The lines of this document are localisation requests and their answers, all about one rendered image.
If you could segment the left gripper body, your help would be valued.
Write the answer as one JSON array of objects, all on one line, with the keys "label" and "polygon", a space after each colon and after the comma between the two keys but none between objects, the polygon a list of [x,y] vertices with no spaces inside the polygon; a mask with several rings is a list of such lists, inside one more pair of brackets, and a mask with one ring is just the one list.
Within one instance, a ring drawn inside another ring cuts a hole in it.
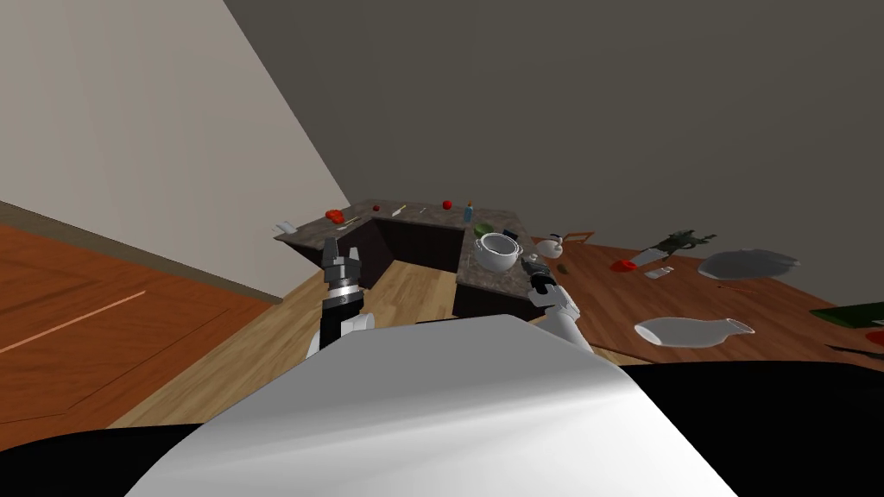
[{"label": "left gripper body", "polygon": [[362,262],[352,257],[323,258],[324,282],[330,290],[348,286],[359,287]]}]

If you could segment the white cooking pot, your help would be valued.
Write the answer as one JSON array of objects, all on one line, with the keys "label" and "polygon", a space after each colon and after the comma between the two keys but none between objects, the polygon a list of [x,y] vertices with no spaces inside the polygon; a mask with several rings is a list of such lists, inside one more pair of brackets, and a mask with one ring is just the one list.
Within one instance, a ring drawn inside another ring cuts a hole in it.
[{"label": "white cooking pot", "polygon": [[522,246],[515,239],[501,233],[488,233],[475,240],[477,263],[492,273],[506,273],[522,252]]}]

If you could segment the dark kitchen counter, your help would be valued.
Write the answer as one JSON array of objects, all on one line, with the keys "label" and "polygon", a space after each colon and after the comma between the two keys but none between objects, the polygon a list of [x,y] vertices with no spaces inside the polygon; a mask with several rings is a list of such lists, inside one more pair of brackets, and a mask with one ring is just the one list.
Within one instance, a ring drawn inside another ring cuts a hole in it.
[{"label": "dark kitchen counter", "polygon": [[[377,204],[378,212],[372,210]],[[391,213],[406,204],[402,213]],[[525,321],[540,318],[527,293],[528,276],[515,265],[503,274],[482,268],[474,259],[476,223],[490,223],[495,231],[507,229],[519,236],[525,254],[535,250],[519,217],[512,211],[476,208],[472,222],[463,220],[464,207],[444,210],[438,204],[369,199],[342,210],[351,225],[344,228],[322,217],[298,227],[294,234],[279,234],[285,243],[317,266],[327,237],[335,237],[341,253],[357,247],[362,262],[360,284],[373,288],[394,261],[453,273],[456,276],[452,313],[457,318],[509,314]]]}]

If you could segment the green plant in grey pot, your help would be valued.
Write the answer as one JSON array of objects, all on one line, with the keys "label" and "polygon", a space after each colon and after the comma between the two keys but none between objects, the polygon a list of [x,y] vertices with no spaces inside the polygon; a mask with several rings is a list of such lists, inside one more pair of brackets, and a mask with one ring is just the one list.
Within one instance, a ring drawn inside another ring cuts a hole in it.
[{"label": "green plant in grey pot", "polygon": [[695,230],[673,232],[665,240],[642,250],[630,262],[635,266],[643,266],[655,261],[667,261],[679,250],[694,249],[698,245],[707,244],[716,237],[712,234],[697,238],[694,236],[694,233]]}]

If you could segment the brown wooden table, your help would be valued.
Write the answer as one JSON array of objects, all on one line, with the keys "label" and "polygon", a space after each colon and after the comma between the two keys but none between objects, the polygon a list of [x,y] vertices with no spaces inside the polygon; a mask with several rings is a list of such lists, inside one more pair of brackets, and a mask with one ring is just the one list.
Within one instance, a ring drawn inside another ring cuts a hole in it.
[{"label": "brown wooden table", "polygon": [[[655,363],[708,361],[841,362],[884,371],[884,362],[863,355],[837,352],[827,344],[883,352],[865,339],[861,330],[849,330],[810,314],[826,301],[779,280],[719,282],[697,271],[696,258],[674,256],[673,271],[656,280],[652,270],[616,273],[609,268],[635,255],[630,249],[594,244],[564,244],[564,253],[547,264],[558,283],[576,300],[581,311],[578,327],[596,349],[612,352],[619,362]],[[564,264],[568,274],[561,274]],[[733,336],[708,349],[675,349],[642,339],[634,326],[651,318],[732,318],[752,328],[750,335]]]}]

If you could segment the white vase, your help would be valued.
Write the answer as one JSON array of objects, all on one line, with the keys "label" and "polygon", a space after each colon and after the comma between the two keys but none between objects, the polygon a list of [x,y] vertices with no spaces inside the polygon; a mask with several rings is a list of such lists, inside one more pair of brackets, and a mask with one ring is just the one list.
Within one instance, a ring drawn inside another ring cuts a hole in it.
[{"label": "white vase", "polygon": [[634,330],[653,345],[678,349],[711,348],[725,343],[729,337],[755,332],[732,318],[699,320],[675,317],[649,319],[636,324]]}]

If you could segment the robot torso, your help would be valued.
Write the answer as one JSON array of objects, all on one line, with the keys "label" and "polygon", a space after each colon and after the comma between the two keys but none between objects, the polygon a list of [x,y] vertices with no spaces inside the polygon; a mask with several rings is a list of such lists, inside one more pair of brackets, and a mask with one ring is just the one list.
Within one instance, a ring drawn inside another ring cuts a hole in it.
[{"label": "robot torso", "polygon": [[625,371],[510,316],[357,330],[126,497],[736,497]]}]

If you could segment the grey plate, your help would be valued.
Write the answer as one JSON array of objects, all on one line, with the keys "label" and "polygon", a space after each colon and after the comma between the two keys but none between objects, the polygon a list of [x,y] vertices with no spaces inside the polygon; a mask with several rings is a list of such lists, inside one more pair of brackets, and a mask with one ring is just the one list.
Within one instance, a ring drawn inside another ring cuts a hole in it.
[{"label": "grey plate", "polygon": [[757,280],[785,275],[801,266],[799,259],[765,249],[738,249],[710,255],[698,273],[713,280]]}]

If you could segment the green flat book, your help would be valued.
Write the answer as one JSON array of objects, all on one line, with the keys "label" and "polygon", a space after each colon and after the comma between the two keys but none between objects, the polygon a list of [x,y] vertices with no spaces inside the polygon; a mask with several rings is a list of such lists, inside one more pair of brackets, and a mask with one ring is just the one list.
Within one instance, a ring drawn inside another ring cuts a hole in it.
[{"label": "green flat book", "polygon": [[810,310],[810,314],[844,328],[877,328],[884,326],[884,301]]}]

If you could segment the black knife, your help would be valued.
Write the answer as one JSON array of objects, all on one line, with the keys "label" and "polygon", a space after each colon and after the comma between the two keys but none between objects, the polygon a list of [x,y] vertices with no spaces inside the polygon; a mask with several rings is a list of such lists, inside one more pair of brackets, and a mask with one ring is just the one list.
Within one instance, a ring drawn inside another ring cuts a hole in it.
[{"label": "black knife", "polygon": [[845,347],[830,345],[830,344],[827,344],[827,348],[835,350],[837,352],[850,353],[850,354],[854,354],[854,355],[863,355],[868,358],[884,362],[884,353],[872,352],[872,351],[861,350],[861,349],[845,348]]}]

